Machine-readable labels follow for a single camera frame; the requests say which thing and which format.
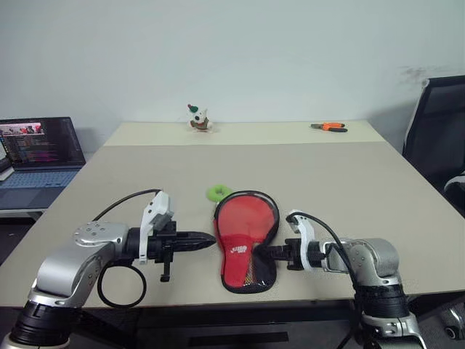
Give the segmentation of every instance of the dark floor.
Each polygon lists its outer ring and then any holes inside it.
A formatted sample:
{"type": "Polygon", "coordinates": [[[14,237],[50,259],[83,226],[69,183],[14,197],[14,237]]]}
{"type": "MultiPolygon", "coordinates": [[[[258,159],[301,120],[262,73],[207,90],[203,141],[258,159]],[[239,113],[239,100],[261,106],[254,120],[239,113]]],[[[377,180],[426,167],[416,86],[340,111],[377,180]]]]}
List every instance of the dark floor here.
{"type": "MultiPolygon", "coordinates": [[[[0,220],[0,264],[7,258],[8,254],[21,241],[31,226],[31,221],[5,221],[0,220]]],[[[457,307],[462,314],[465,313],[463,306],[457,307]]],[[[4,337],[11,329],[17,318],[19,310],[0,308],[0,337],[4,337]]],[[[140,316],[144,316],[142,311],[132,310],[92,310],[95,316],[105,319],[107,322],[118,326],[125,331],[137,331],[140,348],[215,348],[215,349],[280,349],[280,348],[335,348],[341,338],[347,332],[348,323],[346,321],[315,321],[315,322],[295,322],[287,324],[269,324],[254,326],[213,326],[213,327],[184,327],[184,328],[164,328],[164,329],[136,329],[140,316]],[[224,337],[215,336],[228,335],[233,339],[237,334],[267,334],[264,338],[275,338],[282,342],[268,342],[262,344],[218,344],[224,337]]],[[[444,320],[449,322],[450,318],[443,315],[443,320],[439,317],[429,318],[420,324],[421,332],[424,336],[428,349],[464,349],[465,342],[453,341],[444,332],[444,320]]],[[[110,346],[97,343],[88,338],[73,334],[70,349],[95,348],[107,349],[110,346]]],[[[346,349],[361,348],[355,342],[347,344],[346,349]]]]}

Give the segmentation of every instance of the green toy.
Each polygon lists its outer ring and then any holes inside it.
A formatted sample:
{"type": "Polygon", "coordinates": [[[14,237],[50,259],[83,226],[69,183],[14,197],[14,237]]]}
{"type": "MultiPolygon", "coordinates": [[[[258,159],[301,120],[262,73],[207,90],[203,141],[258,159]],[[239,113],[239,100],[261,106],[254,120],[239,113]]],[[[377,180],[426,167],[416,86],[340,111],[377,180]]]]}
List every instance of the green toy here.
{"type": "Polygon", "coordinates": [[[229,189],[226,185],[217,184],[207,190],[206,197],[209,198],[210,201],[220,202],[222,199],[230,195],[232,192],[233,191],[229,189]]]}

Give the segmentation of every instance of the pliers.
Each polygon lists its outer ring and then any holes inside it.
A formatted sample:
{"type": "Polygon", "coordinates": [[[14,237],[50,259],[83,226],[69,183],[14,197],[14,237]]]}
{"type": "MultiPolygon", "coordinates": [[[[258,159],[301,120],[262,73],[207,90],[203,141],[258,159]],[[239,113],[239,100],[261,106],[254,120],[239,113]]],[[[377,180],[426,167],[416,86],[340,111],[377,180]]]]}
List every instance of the pliers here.
{"type": "Polygon", "coordinates": [[[322,129],[323,131],[332,131],[332,132],[347,132],[345,129],[345,124],[340,124],[339,122],[325,122],[323,124],[311,124],[310,127],[313,129],[322,129]]]}

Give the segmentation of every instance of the black cable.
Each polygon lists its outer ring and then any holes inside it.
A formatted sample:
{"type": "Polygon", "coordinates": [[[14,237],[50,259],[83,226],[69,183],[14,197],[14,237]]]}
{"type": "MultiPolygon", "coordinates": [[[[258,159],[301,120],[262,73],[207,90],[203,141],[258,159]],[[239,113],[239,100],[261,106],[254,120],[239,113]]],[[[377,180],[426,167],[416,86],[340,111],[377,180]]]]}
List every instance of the black cable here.
{"type": "MultiPolygon", "coordinates": [[[[355,277],[354,269],[350,265],[349,256],[347,255],[347,252],[344,249],[344,246],[342,246],[341,240],[339,239],[337,234],[334,232],[334,230],[332,230],[329,225],[327,225],[325,222],[323,222],[319,218],[316,218],[316,217],[314,217],[314,216],[312,216],[310,214],[303,213],[303,212],[291,213],[289,216],[286,217],[286,220],[289,221],[291,218],[293,218],[295,216],[302,216],[302,217],[308,218],[309,220],[313,220],[314,222],[318,223],[323,228],[325,228],[328,231],[328,233],[331,234],[334,241],[336,242],[336,246],[334,246],[334,249],[337,251],[337,253],[341,257],[342,261],[346,265],[347,271],[349,272],[349,275],[350,275],[350,279],[352,280],[352,286],[354,287],[355,291],[357,291],[358,282],[357,282],[357,279],[355,277]]],[[[360,319],[362,317],[362,307],[358,303],[359,302],[357,301],[357,298],[355,298],[356,319],[355,319],[354,323],[351,325],[350,330],[347,333],[347,335],[344,337],[344,339],[337,346],[337,349],[342,349],[347,344],[347,342],[349,342],[350,338],[352,337],[352,335],[355,333],[356,329],[358,328],[358,325],[360,323],[360,319]]]]}
{"type": "Polygon", "coordinates": [[[111,204],[109,207],[107,207],[106,209],[101,211],[100,214],[97,215],[93,220],[94,221],[99,220],[104,215],[106,215],[109,211],[111,211],[112,209],[117,207],[119,204],[124,203],[126,200],[129,200],[129,199],[134,198],[134,197],[139,196],[139,195],[144,195],[144,194],[149,194],[149,193],[159,193],[160,191],[161,191],[161,189],[147,189],[147,190],[138,191],[137,193],[133,193],[131,195],[125,196],[124,198],[118,200],[114,204],[111,204]]]}
{"type": "Polygon", "coordinates": [[[98,293],[100,299],[102,300],[102,302],[104,302],[106,305],[108,305],[110,307],[118,308],[118,309],[132,308],[132,307],[135,307],[136,305],[138,305],[139,303],[141,303],[142,300],[144,299],[145,294],[147,293],[147,280],[145,279],[144,274],[142,274],[142,271],[140,271],[136,267],[133,267],[130,264],[118,264],[118,263],[109,262],[105,267],[103,267],[102,272],[99,275],[99,278],[98,278],[98,281],[97,281],[97,293],[98,293]],[[105,276],[105,272],[108,269],[113,268],[113,267],[129,268],[129,269],[135,271],[137,275],[139,275],[140,279],[142,280],[142,294],[140,295],[139,299],[137,299],[135,302],[129,303],[129,304],[113,303],[107,297],[105,297],[105,295],[103,294],[103,290],[102,290],[103,277],[105,276]]]}

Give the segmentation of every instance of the laptop trackpad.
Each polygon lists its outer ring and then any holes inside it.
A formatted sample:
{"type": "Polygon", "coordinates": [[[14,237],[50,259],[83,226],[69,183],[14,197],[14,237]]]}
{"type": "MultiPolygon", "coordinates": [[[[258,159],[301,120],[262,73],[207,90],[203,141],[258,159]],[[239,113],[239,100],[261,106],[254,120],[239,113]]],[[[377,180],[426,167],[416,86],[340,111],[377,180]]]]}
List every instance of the laptop trackpad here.
{"type": "Polygon", "coordinates": [[[8,190],[1,200],[5,200],[10,207],[28,207],[34,198],[41,192],[40,189],[8,190]]]}

